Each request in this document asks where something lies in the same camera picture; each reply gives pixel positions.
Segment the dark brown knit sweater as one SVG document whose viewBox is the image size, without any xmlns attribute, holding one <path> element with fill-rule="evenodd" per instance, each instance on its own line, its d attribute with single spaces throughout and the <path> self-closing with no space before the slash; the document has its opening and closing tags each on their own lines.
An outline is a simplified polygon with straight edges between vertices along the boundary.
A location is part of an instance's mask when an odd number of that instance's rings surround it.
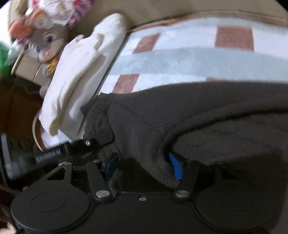
<svg viewBox="0 0 288 234">
<path fill-rule="evenodd" d="M 154 87 L 129 94 L 100 94 L 81 107 L 84 139 L 106 142 L 174 188 L 169 154 L 205 164 L 265 154 L 287 157 L 287 85 L 210 81 Z"/>
</svg>

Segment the green object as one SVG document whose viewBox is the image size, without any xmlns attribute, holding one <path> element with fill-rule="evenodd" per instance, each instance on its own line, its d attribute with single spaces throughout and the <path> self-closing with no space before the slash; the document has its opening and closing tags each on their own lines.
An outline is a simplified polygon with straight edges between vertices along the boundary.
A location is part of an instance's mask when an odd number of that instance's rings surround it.
<svg viewBox="0 0 288 234">
<path fill-rule="evenodd" d="M 0 43 L 0 78 L 5 79 L 11 74 L 11 64 L 7 63 L 9 47 L 1 42 Z"/>
</svg>

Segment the folded white garment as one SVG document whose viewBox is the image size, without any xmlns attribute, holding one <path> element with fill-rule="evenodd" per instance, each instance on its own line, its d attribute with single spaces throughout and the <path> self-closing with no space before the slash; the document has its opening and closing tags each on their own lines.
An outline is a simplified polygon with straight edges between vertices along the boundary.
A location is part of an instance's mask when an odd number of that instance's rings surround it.
<svg viewBox="0 0 288 234">
<path fill-rule="evenodd" d="M 94 96 L 126 32 L 125 17 L 114 13 L 97 24 L 90 36 L 78 35 L 65 46 L 39 113 L 48 134 L 81 135 L 84 115 L 80 108 Z"/>
</svg>

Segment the grey rabbit plush toy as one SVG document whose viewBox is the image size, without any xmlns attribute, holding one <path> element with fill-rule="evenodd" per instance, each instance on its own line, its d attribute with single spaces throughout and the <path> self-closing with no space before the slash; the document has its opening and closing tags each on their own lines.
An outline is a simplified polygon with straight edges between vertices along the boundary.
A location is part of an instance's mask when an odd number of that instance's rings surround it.
<svg viewBox="0 0 288 234">
<path fill-rule="evenodd" d="M 25 54 L 40 63 L 38 71 L 42 71 L 46 78 L 40 88 L 40 96 L 43 98 L 66 46 L 67 27 L 54 23 L 44 10 L 36 9 L 30 15 L 14 20 L 9 26 L 9 34 L 15 39 L 25 39 Z"/>
</svg>

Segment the white pink checked mat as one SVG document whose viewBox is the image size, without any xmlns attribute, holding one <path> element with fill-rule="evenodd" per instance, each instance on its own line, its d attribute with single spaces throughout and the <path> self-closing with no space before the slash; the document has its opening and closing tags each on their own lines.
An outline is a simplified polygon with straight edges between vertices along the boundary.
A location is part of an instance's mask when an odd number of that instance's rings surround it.
<svg viewBox="0 0 288 234">
<path fill-rule="evenodd" d="M 94 95 L 131 93 L 209 79 L 287 82 L 287 23 L 270 17 L 187 17 L 126 32 Z M 42 149 L 78 139 L 48 134 L 37 117 Z"/>
</svg>

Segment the white red patterned quilt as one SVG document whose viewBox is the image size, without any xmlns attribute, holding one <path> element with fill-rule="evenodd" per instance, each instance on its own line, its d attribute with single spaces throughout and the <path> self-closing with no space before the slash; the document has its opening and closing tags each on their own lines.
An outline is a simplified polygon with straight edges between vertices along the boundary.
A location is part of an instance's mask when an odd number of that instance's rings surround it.
<svg viewBox="0 0 288 234">
<path fill-rule="evenodd" d="M 94 0 L 43 0 L 28 1 L 25 15 L 30 15 L 36 9 L 44 10 L 56 24 L 72 28 L 96 3 Z"/>
</svg>

